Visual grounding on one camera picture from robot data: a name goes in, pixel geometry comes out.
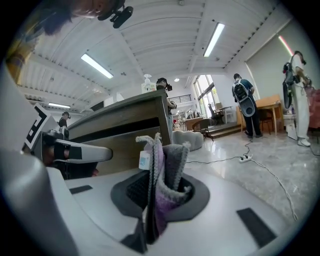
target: white bottle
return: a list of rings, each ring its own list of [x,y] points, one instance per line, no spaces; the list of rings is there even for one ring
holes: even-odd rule
[[[156,91],[157,90],[156,84],[154,82],[151,82],[149,79],[152,76],[150,74],[145,74],[144,77],[145,77],[144,83],[141,84],[142,93],[145,94],[145,93]]]

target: railing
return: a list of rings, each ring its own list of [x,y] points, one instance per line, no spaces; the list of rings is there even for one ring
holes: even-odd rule
[[[169,98],[169,101],[174,102],[175,104],[191,102],[191,94],[183,95],[179,97],[172,97],[172,98]]]

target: white cable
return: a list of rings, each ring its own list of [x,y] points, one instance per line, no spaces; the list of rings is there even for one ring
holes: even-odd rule
[[[259,163],[259,162],[255,161],[255,160],[252,160],[252,159],[251,159],[251,161],[254,162],[254,163],[256,163],[258,166],[267,169],[268,172],[271,173],[271,174],[274,176],[274,178],[276,179],[276,181],[279,182],[280,186],[283,188],[283,190],[284,190],[284,192],[285,192],[286,197],[288,198],[288,200],[289,200],[289,202],[290,202],[290,207],[291,207],[293,219],[294,219],[295,221],[297,221],[297,220],[298,220],[298,216],[297,216],[296,211],[295,211],[294,203],[292,202],[291,196],[289,195],[288,191],[286,190],[285,186],[282,184],[282,182],[280,181],[280,179],[278,178],[278,176],[275,175],[272,171],[270,171],[270,170],[269,170],[266,166],[264,166],[262,163]]]

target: power strip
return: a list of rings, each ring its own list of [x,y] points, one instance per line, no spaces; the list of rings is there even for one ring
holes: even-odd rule
[[[248,161],[251,161],[252,159],[252,154],[249,154],[249,155],[243,155],[240,159],[239,159],[239,163],[242,164],[242,163],[245,163],[245,162],[248,162]]]

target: white tag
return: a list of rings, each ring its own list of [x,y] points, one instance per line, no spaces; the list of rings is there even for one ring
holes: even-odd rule
[[[148,151],[140,152],[139,169],[149,170],[150,168],[150,153]]]

